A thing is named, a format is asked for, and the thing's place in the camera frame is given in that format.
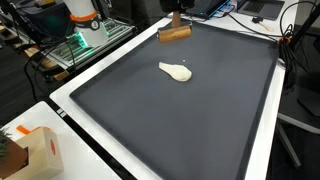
table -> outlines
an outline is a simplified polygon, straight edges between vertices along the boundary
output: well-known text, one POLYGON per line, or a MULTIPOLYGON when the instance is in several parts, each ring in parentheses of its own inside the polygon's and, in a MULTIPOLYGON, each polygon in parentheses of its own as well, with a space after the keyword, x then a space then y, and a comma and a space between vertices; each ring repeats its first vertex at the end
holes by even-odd
POLYGON ((3 127, 8 128, 13 140, 24 136, 15 129, 18 125, 29 130, 46 126, 57 134, 64 171, 52 180, 121 179, 45 102, 39 102, 3 127))
MULTIPOLYGON (((290 4, 297 2, 297 0, 288 0, 285 2, 284 8, 290 4)), ((283 27, 289 24, 294 24, 297 7, 294 6, 287 11, 283 27)), ((231 13, 237 20, 250 28, 267 33, 263 27, 253 24, 252 17, 231 13)), ((275 34, 280 35, 279 19, 277 21, 265 20, 265 24, 275 29, 275 34)), ((164 18, 154 24, 152 27, 132 39, 107 57, 103 58, 97 64, 87 69, 78 77, 62 86, 50 95, 50 98, 58 104, 71 118, 73 118, 80 126, 84 128, 106 151, 108 151, 115 159, 117 159, 129 172, 131 172, 137 179, 160 179, 160 177, 144 165, 137 157, 122 146, 114 137, 106 132, 100 125, 98 125, 88 114, 86 114, 79 106, 77 106, 69 97, 70 93, 84 84, 86 81, 94 77, 96 74, 107 68, 110 64, 117 61, 123 55, 131 51, 134 47, 145 41, 148 37, 153 35, 159 27, 163 27, 171 22, 171 19, 164 18)), ((204 24, 229 29, 236 31, 247 31, 245 28, 236 24, 230 17, 221 19, 208 20, 204 24)), ((257 130, 255 142, 252 148, 250 161, 247 168, 246 179, 258 180, 265 179, 268 161, 271 151, 272 139, 277 119, 277 112, 282 91, 282 84, 285 71, 281 65, 277 65, 270 84, 269 92, 266 98, 265 107, 262 112, 262 117, 257 130)))

